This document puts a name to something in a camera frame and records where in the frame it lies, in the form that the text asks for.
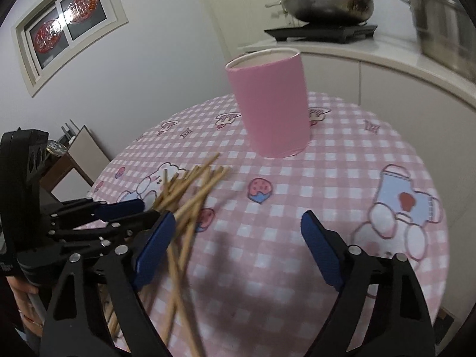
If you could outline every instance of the pink cup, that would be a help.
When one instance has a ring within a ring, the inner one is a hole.
[[[310,126],[299,51],[272,48],[254,52],[229,62],[226,70],[251,147],[270,158],[304,150]]]

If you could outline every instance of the metal screw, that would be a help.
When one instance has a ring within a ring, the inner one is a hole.
[[[405,254],[402,254],[401,252],[398,252],[397,253],[397,260],[399,260],[400,262],[406,262],[408,260],[408,258],[406,257]]]
[[[76,262],[77,262],[78,260],[80,260],[80,259],[81,259],[81,255],[78,254],[77,252],[75,252],[74,254],[72,254],[72,255],[70,256],[70,262],[71,262],[71,263],[76,263]]]
[[[129,251],[129,247],[127,247],[127,245],[125,245],[125,244],[118,245],[118,246],[116,247],[116,249],[114,250],[114,252],[116,253],[116,255],[123,255],[123,254],[125,254],[127,251]]]
[[[362,253],[362,249],[358,245],[351,245],[349,247],[349,252],[352,255],[360,255]]]

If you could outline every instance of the tablecloth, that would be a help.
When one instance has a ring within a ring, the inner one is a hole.
[[[169,176],[220,152],[232,174],[211,192],[187,269],[189,303],[208,356],[302,356],[337,292],[326,285],[300,234],[312,210],[325,228],[370,255],[408,255],[434,320],[444,292],[447,224],[432,179],[415,149],[355,104],[309,93],[305,151],[268,159],[251,150],[234,96],[175,114],[120,153],[94,184],[96,200],[142,198],[150,206]],[[161,330],[171,280],[156,276],[150,318]],[[351,346],[363,339],[371,286]],[[187,356],[176,319],[170,350]]]

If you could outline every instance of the bundle of chopsticks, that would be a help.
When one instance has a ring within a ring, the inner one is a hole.
[[[199,335],[193,330],[189,316],[187,315],[181,286],[187,269],[200,211],[210,191],[229,172],[229,168],[224,167],[218,167],[216,170],[211,169],[211,165],[219,155],[219,153],[216,153],[202,166],[195,166],[192,170],[186,170],[181,174],[177,172],[172,178],[168,178],[168,172],[165,169],[162,193],[156,198],[152,206],[153,209],[159,212],[173,212],[176,221],[176,234],[167,249],[168,272],[172,280],[173,289],[167,305],[166,316],[163,322],[164,325],[160,336],[167,345],[170,340],[175,314],[176,311],[178,311],[181,324],[187,334],[192,357],[201,357],[202,348],[198,345]],[[195,189],[195,194],[179,206],[184,194],[188,191],[190,186],[199,179],[201,179],[201,181],[199,186]],[[150,298],[150,293],[151,290],[148,286],[145,286],[141,290],[139,296],[142,302]],[[116,339],[120,331],[116,314],[113,311],[109,297],[106,297],[103,302],[109,331],[113,339]]]

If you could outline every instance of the frying pan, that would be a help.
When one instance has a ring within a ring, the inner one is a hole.
[[[265,7],[276,5],[296,19],[312,24],[353,26],[367,21],[374,12],[372,0],[281,0]]]

